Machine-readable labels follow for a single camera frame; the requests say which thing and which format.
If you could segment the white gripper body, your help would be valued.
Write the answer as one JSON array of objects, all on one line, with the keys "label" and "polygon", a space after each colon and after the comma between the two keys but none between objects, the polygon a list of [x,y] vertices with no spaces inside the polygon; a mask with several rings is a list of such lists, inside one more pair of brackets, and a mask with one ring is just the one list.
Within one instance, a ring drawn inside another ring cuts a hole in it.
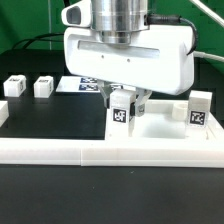
[{"label": "white gripper body", "polygon": [[187,26],[153,25],[134,32],[127,46],[109,45],[93,30],[70,27],[65,61],[75,75],[178,95],[194,82],[192,39]]}]

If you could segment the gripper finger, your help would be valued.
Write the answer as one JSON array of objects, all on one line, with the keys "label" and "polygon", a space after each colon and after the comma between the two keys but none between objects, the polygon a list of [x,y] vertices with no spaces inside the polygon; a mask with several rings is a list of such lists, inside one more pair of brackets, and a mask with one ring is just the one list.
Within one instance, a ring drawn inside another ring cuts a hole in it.
[{"label": "gripper finger", "polygon": [[145,104],[152,95],[152,91],[137,88],[135,93],[136,93],[136,99],[130,106],[130,115],[141,117],[145,113]]},{"label": "gripper finger", "polygon": [[104,107],[110,107],[110,94],[113,92],[110,82],[98,80],[97,81],[98,89],[103,97]]}]

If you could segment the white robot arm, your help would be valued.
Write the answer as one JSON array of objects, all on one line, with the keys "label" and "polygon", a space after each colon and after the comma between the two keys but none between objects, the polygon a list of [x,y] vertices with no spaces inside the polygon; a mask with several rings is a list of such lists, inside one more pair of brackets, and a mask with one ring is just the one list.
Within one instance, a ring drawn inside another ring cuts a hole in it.
[{"label": "white robot arm", "polygon": [[111,83],[137,90],[137,116],[152,92],[179,95],[192,86],[197,31],[191,21],[152,13],[149,0],[80,0],[61,18],[69,72],[97,79],[106,107]]}]

